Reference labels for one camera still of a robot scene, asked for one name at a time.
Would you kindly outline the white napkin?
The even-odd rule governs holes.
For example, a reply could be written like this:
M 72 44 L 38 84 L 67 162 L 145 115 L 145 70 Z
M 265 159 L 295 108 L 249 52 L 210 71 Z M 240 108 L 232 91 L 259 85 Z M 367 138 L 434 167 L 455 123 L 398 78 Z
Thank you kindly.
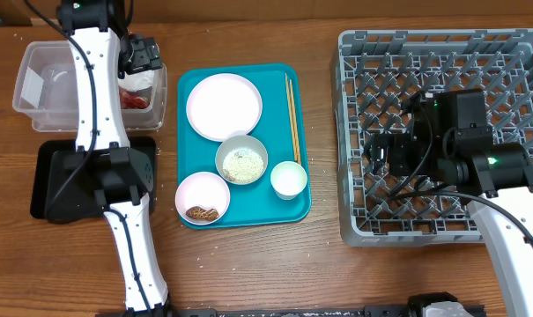
M 125 75 L 124 79 L 118 80 L 118 85 L 125 91 L 138 92 L 151 88 L 154 84 L 155 71 L 147 70 L 140 73 Z

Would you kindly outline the red snack wrapper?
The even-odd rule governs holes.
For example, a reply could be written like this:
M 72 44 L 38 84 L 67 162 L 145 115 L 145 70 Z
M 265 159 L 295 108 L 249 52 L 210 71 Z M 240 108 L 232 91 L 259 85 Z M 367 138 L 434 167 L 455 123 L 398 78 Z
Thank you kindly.
M 121 109 L 146 109 L 150 105 L 150 99 L 138 95 L 135 92 L 120 90 Z

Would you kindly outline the white cup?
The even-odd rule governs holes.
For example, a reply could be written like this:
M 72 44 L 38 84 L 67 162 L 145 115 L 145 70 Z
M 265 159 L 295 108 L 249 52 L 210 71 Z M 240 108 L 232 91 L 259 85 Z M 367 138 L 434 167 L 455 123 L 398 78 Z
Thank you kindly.
M 282 200 L 292 200 L 307 185 L 307 172 L 294 161 L 278 163 L 270 173 L 270 183 L 276 195 Z

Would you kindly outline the large white plate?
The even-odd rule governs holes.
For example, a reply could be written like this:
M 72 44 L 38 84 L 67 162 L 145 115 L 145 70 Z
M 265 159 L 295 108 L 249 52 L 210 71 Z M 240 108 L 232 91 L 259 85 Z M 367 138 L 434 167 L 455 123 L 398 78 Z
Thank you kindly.
M 233 73 L 206 77 L 189 93 L 186 104 L 192 129 L 216 142 L 251 132 L 262 111 L 263 99 L 257 87 Z

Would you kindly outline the grey bowl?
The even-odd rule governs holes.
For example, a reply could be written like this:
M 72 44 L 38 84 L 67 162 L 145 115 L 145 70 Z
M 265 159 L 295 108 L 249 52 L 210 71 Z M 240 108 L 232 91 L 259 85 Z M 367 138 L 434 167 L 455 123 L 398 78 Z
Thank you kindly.
M 223 163 L 226 155 L 230 151 L 238 149 L 238 148 L 249 148 L 249 149 L 255 151 L 256 153 L 258 153 L 263 158 L 264 170 L 263 170 L 262 175 L 260 176 L 260 177 L 262 177 L 264 172 L 265 172 L 265 170 L 266 170 L 266 167 L 268 166 L 268 153 L 267 153 L 266 148 L 264 147 L 264 145 L 258 139 L 256 139 L 255 137 L 252 137 L 252 136 L 247 136 L 247 135 L 233 136 L 233 137 L 225 140 L 225 142 L 223 142 L 219 146 L 219 148 L 217 150 L 217 153 L 216 153 L 216 156 L 215 156 L 215 165 L 216 165 L 216 168 L 218 170 L 218 173 L 226 180 L 226 177 L 224 175 L 223 168 L 222 168 L 222 163 Z M 248 184 L 236 184 L 236 183 L 233 183 L 233 184 L 235 184 L 235 185 L 248 185 L 250 183 L 248 183 Z

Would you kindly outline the small pink plate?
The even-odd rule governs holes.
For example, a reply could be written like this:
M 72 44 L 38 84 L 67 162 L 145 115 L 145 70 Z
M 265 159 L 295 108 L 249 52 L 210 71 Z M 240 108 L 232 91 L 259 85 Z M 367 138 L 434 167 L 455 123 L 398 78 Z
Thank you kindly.
M 230 200 L 230 189 L 219 175 L 197 172 L 188 176 L 178 186 L 175 194 L 175 208 L 181 219 L 191 225 L 211 225 L 226 214 Z M 219 213 L 219 218 L 213 222 L 207 222 L 187 217 L 186 211 L 194 206 L 205 210 L 215 209 Z

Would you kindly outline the brown food scrap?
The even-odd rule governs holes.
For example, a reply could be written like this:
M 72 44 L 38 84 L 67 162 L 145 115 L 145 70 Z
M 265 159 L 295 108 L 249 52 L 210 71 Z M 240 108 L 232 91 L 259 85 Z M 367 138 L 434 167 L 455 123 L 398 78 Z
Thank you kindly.
M 219 213 L 215 209 L 205 210 L 202 207 L 194 206 L 186 211 L 186 216 L 194 220 L 213 222 L 219 218 Z

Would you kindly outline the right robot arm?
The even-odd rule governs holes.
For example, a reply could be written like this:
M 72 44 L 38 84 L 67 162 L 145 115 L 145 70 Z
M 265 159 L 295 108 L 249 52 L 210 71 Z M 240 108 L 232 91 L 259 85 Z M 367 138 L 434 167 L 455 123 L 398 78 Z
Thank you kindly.
M 379 134 L 364 154 L 404 181 L 390 201 L 453 197 L 480 231 L 510 316 L 533 316 L 533 164 L 518 143 L 497 144 L 480 89 L 420 91 L 401 105 L 412 125 Z

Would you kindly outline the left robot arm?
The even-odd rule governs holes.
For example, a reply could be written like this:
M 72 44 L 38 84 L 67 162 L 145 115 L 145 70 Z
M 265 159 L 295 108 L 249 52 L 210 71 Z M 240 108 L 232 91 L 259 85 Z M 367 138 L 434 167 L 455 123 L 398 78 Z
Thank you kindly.
M 154 39 L 130 34 L 132 2 L 63 1 L 49 25 L 70 44 L 78 91 L 72 150 L 50 159 L 43 219 L 68 225 L 105 218 L 126 288 L 124 315 L 169 316 L 169 291 L 152 239 L 156 144 L 130 144 L 119 80 L 162 66 Z

